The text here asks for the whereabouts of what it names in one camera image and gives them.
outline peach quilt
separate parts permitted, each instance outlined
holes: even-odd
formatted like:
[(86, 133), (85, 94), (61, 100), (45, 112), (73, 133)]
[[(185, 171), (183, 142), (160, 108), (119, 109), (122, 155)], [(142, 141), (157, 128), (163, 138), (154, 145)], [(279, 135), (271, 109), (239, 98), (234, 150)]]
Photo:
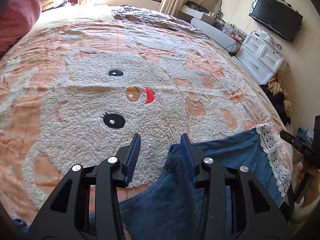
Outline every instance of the peach quilt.
[(136, 132), (133, 189), (120, 199), (160, 175), (182, 133), (209, 141), (266, 122), (290, 180), (279, 116), (218, 45), (78, 7), (43, 13), (0, 61), (0, 201), (12, 218), (31, 223), (72, 165), (99, 164)]

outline black tv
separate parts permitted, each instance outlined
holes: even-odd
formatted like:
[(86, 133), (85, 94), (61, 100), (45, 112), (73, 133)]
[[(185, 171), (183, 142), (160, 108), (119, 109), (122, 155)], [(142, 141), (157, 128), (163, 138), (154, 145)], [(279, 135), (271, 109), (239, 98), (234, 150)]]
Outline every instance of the black tv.
[(302, 27), (302, 15), (277, 0), (255, 0), (249, 16), (290, 42)]

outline white lace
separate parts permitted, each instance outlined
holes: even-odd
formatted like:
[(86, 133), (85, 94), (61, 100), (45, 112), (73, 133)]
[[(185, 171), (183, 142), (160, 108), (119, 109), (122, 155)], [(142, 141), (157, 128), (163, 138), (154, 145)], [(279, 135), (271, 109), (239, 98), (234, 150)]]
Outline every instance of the white lace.
[(282, 161), (279, 159), (276, 150), (276, 142), (271, 131), (271, 123), (258, 124), (256, 126), (257, 133), (260, 135), (260, 145), (263, 151), (267, 154), (270, 167), (273, 175), (276, 178), (278, 189), (281, 197), (287, 194), (290, 186), (290, 171), (287, 169)]

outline drawer handle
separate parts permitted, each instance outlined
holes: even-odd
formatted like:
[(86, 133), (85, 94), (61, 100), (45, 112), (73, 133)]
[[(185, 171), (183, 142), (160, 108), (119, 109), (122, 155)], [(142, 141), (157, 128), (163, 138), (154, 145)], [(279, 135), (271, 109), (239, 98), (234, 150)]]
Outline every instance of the drawer handle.
[(258, 47), (256, 44), (252, 43), (252, 41), (250, 41), (250, 43), (251, 43), (253, 46)]
[(266, 56), (267, 56), (268, 59), (271, 59), (273, 63), (276, 63), (276, 62), (273, 60), (273, 58), (271, 58), (271, 57), (268, 56), (268, 54), (266, 54)]
[(252, 65), (254, 65), (257, 69), (259, 69), (259, 67), (258, 67), (255, 63), (253, 63), (251, 59), (249, 59), (249, 62), (250, 62)]

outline white wall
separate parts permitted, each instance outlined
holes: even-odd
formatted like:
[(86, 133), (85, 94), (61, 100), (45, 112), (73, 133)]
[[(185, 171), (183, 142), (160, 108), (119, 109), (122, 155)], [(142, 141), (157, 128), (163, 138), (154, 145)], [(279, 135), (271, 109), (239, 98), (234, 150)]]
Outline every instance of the white wall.
[(137, 8), (147, 8), (149, 10), (157, 11), (160, 3), (152, 0), (94, 0), (94, 5), (107, 4), (109, 6), (118, 6), (128, 4)]
[[(260, 28), (248, 14), (254, 0), (222, 0), (223, 19), (250, 33)], [(292, 124), (313, 129), (314, 118), (320, 114), (320, 16), (310, 0), (286, 0), (303, 15), (302, 30), (293, 43), (273, 34), (281, 44), (289, 62), (284, 75), (285, 85), (292, 101)]]

